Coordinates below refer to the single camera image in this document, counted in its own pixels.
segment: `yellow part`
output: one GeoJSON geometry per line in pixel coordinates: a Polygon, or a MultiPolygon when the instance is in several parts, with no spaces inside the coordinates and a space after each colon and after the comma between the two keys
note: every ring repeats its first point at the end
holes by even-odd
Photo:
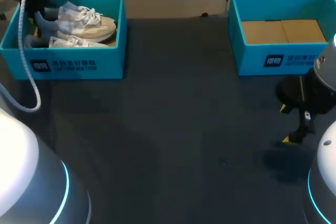
{"type": "Polygon", "coordinates": [[[286,107],[285,104],[282,105],[281,109],[280,109],[280,112],[286,107]]]}
{"type": "Polygon", "coordinates": [[[34,36],[35,36],[35,37],[38,37],[37,27],[36,27],[36,29],[35,29],[34,36]]]}
{"type": "Polygon", "coordinates": [[[289,143],[289,137],[286,137],[282,142],[283,143],[289,143]]]}

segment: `blue box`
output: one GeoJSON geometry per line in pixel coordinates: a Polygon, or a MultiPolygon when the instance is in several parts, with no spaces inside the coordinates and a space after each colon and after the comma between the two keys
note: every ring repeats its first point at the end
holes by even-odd
{"type": "Polygon", "coordinates": [[[336,1],[231,0],[228,28],[240,76],[304,74],[312,67],[327,43],[252,45],[246,42],[242,21],[286,19],[316,19],[326,41],[331,41],[336,33],[336,1]]]}
{"type": "MultiPolygon", "coordinates": [[[[61,6],[66,1],[94,8],[118,21],[115,47],[104,48],[32,48],[24,49],[27,63],[36,80],[121,79],[125,59],[127,18],[124,0],[51,0],[61,6]],[[47,63],[50,71],[40,72],[35,63],[47,63]]],[[[19,7],[17,8],[0,45],[12,75],[17,80],[28,79],[17,47],[19,7]]],[[[24,35],[31,30],[31,22],[24,19],[24,35]]]]}

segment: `shoe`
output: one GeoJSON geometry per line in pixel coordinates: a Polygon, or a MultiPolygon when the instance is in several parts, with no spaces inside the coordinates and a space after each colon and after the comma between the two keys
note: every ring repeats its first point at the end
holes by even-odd
{"type": "Polygon", "coordinates": [[[76,36],[65,35],[57,32],[57,37],[51,36],[49,40],[27,35],[25,48],[60,48],[60,47],[108,47],[105,44],[90,42],[76,36]]]}
{"type": "MultiPolygon", "coordinates": [[[[52,16],[55,16],[55,10],[53,12],[46,16],[52,19],[52,16]]],[[[117,29],[117,22],[114,19],[103,17],[95,9],[76,6],[70,2],[58,9],[57,20],[45,20],[40,12],[35,13],[35,20],[42,33],[50,35],[61,31],[63,34],[91,42],[108,40],[117,29]]]]}

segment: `printed logo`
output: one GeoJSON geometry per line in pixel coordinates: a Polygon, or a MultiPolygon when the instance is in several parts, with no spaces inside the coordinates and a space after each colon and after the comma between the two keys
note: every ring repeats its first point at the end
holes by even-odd
{"type": "Polygon", "coordinates": [[[264,67],[280,67],[284,55],[268,55],[264,67]]]}
{"type": "Polygon", "coordinates": [[[30,64],[35,72],[51,72],[47,60],[31,60],[30,64]]]}

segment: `table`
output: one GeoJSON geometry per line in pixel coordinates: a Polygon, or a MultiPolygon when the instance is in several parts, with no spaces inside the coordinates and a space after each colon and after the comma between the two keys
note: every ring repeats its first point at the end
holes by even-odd
{"type": "Polygon", "coordinates": [[[132,19],[123,80],[38,83],[41,111],[18,117],[86,183],[94,224],[304,223],[335,111],[304,146],[275,148],[298,115],[279,113],[281,77],[237,76],[226,21],[132,19]]]}

